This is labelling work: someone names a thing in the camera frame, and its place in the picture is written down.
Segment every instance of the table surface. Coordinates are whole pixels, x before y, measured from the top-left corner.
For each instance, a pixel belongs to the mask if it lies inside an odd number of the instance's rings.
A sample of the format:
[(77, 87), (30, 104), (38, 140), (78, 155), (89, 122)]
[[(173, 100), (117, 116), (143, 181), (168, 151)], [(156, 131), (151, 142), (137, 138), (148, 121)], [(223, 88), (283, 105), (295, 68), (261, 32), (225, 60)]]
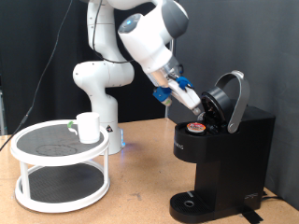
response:
[[(195, 164), (173, 154), (175, 123), (154, 119), (122, 123), (126, 147), (109, 156), (110, 189), (97, 203), (65, 214), (43, 214), (22, 208), (14, 189), (20, 176), (19, 162), (10, 154), (10, 144), (0, 153), (1, 223), (178, 223), (169, 215), (169, 200), (194, 188)], [(8, 136), (1, 136), (2, 145)], [(103, 164), (103, 157), (94, 159)], [(298, 224), (299, 213), (289, 204), (267, 200), (257, 213), (263, 224)], [(249, 224), (241, 215), (209, 223)]]

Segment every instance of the mug handle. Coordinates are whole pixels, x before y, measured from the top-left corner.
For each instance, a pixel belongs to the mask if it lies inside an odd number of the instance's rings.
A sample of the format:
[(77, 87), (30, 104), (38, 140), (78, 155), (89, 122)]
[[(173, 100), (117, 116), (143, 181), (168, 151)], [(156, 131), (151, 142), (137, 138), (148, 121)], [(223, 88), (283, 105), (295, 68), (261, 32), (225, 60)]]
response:
[(68, 131), (70, 131), (71, 133), (75, 133), (76, 135), (78, 135), (77, 131), (75, 129), (72, 129), (72, 125), (73, 125), (74, 121), (69, 121), (68, 124), (67, 124), (67, 128), (68, 128)]

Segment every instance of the black coffee machine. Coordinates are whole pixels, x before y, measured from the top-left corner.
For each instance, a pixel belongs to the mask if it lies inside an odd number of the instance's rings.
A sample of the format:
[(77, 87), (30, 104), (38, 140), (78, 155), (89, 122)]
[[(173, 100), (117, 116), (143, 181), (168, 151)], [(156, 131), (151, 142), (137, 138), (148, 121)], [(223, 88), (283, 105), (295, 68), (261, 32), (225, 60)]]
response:
[[(233, 78), (240, 84), (236, 102), (222, 90)], [(190, 133), (190, 122), (176, 126), (174, 154), (197, 164), (194, 190), (170, 200), (170, 215), (177, 221), (201, 223), (236, 214), (252, 217), (261, 207), (275, 117), (248, 106), (249, 92), (241, 72), (226, 74), (202, 95), (206, 113), (196, 122), (206, 126), (206, 134)]]

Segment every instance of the coffee machine logo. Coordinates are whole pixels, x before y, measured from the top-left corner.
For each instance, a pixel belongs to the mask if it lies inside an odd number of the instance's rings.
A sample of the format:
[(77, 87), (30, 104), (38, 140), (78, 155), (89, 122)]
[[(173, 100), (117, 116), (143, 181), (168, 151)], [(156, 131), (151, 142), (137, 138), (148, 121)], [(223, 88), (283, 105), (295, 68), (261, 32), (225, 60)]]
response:
[(176, 146), (176, 147), (179, 147), (179, 148), (182, 149), (182, 150), (184, 149), (184, 146), (183, 146), (183, 145), (180, 145), (180, 144), (177, 143), (176, 141), (175, 141), (175, 146)]

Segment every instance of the white mug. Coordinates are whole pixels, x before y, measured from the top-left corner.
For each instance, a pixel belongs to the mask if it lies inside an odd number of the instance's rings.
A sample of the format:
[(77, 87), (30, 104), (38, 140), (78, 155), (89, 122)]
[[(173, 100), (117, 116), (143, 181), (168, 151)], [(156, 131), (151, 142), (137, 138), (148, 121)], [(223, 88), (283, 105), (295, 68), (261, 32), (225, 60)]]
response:
[[(76, 116), (78, 125), (78, 137), (83, 144), (92, 144), (100, 140), (100, 116), (98, 113), (86, 112)], [(77, 131), (71, 128), (72, 121), (68, 123), (68, 130), (77, 135)]]

